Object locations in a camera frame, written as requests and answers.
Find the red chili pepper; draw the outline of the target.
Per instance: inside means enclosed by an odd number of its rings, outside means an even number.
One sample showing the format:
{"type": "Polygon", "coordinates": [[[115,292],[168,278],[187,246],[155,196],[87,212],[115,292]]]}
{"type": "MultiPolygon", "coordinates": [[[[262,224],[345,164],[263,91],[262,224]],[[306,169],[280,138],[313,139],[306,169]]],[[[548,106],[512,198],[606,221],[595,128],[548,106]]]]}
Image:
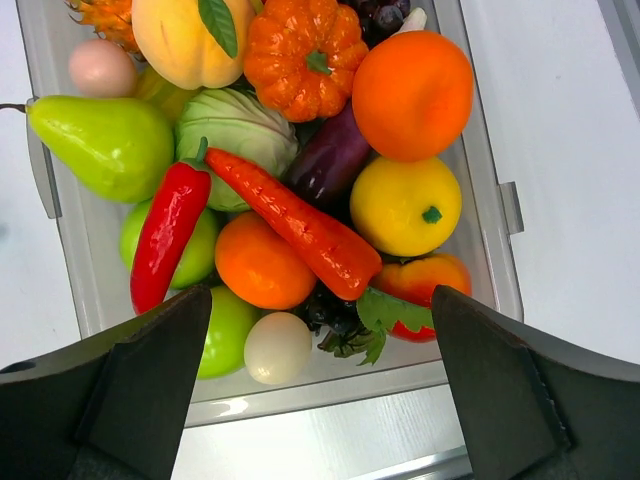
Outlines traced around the red chili pepper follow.
{"type": "Polygon", "coordinates": [[[174,163],[166,172],[143,223],[130,274],[130,296],[136,314],[163,303],[182,254],[204,211],[211,178],[201,138],[193,158],[174,163]]]}

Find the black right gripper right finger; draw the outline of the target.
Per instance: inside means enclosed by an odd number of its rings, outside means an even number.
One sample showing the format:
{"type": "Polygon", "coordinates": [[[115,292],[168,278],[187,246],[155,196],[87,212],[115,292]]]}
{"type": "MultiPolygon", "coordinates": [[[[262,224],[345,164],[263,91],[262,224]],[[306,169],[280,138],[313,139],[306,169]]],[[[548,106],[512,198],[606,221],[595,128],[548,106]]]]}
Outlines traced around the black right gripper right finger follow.
{"type": "Polygon", "coordinates": [[[432,316],[475,478],[638,478],[638,365],[448,286],[432,316]]]}

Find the orange carrot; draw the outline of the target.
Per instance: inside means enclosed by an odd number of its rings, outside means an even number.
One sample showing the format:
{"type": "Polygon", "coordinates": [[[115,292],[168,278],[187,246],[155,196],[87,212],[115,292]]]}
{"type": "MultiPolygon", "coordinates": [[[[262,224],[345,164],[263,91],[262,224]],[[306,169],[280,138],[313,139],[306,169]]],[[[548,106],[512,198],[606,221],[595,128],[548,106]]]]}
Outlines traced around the orange carrot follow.
{"type": "Polygon", "coordinates": [[[207,149],[204,160],[340,299],[357,300],[381,272],[382,259],[367,241],[302,200],[259,165],[213,147],[207,149]]]}

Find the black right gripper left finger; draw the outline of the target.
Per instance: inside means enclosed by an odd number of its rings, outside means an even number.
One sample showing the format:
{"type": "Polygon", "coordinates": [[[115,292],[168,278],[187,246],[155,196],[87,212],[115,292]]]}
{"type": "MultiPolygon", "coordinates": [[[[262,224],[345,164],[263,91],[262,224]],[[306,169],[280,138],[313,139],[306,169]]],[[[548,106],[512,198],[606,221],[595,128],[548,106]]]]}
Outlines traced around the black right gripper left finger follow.
{"type": "Polygon", "coordinates": [[[1,370],[4,479],[168,479],[202,356],[210,290],[1,370]]]}

